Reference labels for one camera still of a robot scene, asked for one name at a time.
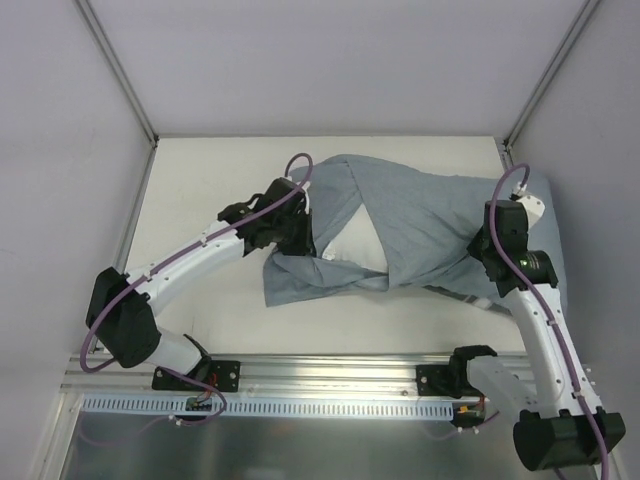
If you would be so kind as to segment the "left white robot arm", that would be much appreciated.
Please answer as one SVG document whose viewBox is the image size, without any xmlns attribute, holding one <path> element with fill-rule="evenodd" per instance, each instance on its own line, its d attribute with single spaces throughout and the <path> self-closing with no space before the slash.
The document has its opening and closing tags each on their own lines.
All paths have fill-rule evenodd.
<svg viewBox="0 0 640 480">
<path fill-rule="evenodd" d="M 188 390 L 208 381 L 206 350 L 191 336 L 156 323 L 157 316 L 193 282 L 274 246 L 282 253 L 310 256 L 311 207 L 306 184 L 274 180 L 264 193 L 227 206 L 198 237 L 146 266 L 120 273 L 112 267 L 96 278 L 86 325 L 123 368 L 143 363 L 174 372 Z"/>
</svg>

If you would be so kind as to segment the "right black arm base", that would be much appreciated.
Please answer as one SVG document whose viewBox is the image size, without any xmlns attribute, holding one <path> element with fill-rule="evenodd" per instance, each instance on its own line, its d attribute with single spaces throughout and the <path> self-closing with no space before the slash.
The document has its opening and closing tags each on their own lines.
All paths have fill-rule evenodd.
<svg viewBox="0 0 640 480">
<path fill-rule="evenodd" d="M 419 396 L 445 396 L 461 399 L 481 396 L 468 380 L 468 363 L 477 358 L 496 357 L 497 352 L 487 345 L 457 347 L 446 364 L 419 364 L 415 366 L 415 382 Z"/>
</svg>

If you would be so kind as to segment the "grey striped pillowcase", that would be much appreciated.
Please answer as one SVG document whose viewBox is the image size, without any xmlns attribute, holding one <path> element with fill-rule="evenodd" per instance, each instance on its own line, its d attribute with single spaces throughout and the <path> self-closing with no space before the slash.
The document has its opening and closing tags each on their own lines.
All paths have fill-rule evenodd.
<svg viewBox="0 0 640 480">
<path fill-rule="evenodd" d="M 343 154 L 315 165 L 310 182 L 316 253 L 270 254 L 263 267 L 267 306 L 359 289 L 424 287 L 457 300 L 484 299 L 489 309 L 508 311 L 481 262 L 467 251 L 483 225 L 495 180 L 434 175 L 383 159 Z M 382 243 L 387 274 L 321 258 L 361 204 Z"/>
</svg>

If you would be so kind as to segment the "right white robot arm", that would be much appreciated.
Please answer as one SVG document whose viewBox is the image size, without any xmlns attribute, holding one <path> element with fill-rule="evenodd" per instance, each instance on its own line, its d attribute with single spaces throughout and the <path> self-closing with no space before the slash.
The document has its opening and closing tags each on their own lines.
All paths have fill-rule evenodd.
<svg viewBox="0 0 640 480">
<path fill-rule="evenodd" d="M 608 412 L 595 393 L 571 343 L 550 257 L 528 247 L 525 206 L 513 200 L 486 203 L 484 223 L 469 252 L 479 260 L 506 301 L 522 337 L 535 389 L 529 391 L 501 366 L 488 346 L 458 347 L 447 373 L 448 395 L 477 391 L 513 427 L 516 453 L 530 471 L 574 466 L 601 468 L 626 433 L 622 416 Z"/>
</svg>

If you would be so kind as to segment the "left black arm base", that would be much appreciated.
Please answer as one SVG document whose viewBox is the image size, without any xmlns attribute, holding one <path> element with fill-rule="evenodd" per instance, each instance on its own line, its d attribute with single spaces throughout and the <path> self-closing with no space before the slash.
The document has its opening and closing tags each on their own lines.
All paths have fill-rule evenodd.
<svg viewBox="0 0 640 480">
<path fill-rule="evenodd" d="M 199 362 L 194 368 L 185 373 L 189 379 L 206 383 L 220 392 L 237 392 L 240 380 L 241 363 L 234 360 L 214 359 L 206 349 L 191 336 L 184 335 L 184 340 L 191 344 L 199 355 Z M 168 373 L 157 367 L 151 388 L 155 391 L 196 392 L 198 386 Z"/>
</svg>

